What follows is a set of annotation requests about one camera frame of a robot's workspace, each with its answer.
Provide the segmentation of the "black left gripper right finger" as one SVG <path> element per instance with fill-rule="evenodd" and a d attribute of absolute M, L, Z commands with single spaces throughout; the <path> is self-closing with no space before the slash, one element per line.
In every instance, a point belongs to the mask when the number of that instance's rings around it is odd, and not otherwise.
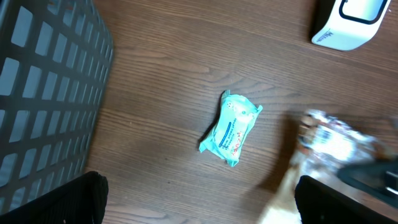
<path fill-rule="evenodd" d="M 295 203 L 303 224 L 395 224 L 307 175 L 295 188 Z"/>

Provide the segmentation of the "beige brown snack pouch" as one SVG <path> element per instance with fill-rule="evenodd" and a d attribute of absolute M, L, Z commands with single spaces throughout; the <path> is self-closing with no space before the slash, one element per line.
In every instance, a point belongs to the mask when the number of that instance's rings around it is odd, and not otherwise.
<path fill-rule="evenodd" d="M 397 151 L 324 111 L 307 110 L 300 120 L 295 151 L 275 195 L 266 203 L 258 222 L 302 223 L 295 203 L 295 188 L 303 175 L 381 214 L 375 205 L 364 201 L 365 196 L 377 198 L 337 177 L 338 170 L 345 166 L 378 160 L 397 160 Z"/>

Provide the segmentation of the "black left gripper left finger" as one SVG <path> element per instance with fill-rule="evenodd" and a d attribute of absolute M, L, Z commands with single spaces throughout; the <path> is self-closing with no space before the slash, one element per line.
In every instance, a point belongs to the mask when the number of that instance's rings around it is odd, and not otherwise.
<path fill-rule="evenodd" d="M 101 224 L 108 200 L 108 180 L 90 171 L 55 190 L 1 215 L 1 224 Z"/>

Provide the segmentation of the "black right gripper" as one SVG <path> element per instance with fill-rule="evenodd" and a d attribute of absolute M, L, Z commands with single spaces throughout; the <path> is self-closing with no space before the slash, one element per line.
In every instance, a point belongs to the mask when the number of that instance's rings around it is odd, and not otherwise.
<path fill-rule="evenodd" d="M 397 208 L 397 160 L 348 165 L 338 170 L 337 177 Z"/>

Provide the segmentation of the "teal tissue pack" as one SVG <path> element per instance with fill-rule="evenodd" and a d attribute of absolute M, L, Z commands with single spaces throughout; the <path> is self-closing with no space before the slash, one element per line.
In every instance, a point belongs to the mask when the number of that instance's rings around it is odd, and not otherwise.
<path fill-rule="evenodd" d="M 243 144 L 263 110 L 245 96 L 223 92 L 220 101 L 220 115 L 199 144 L 199 151 L 208 150 L 234 167 L 241 155 Z"/>

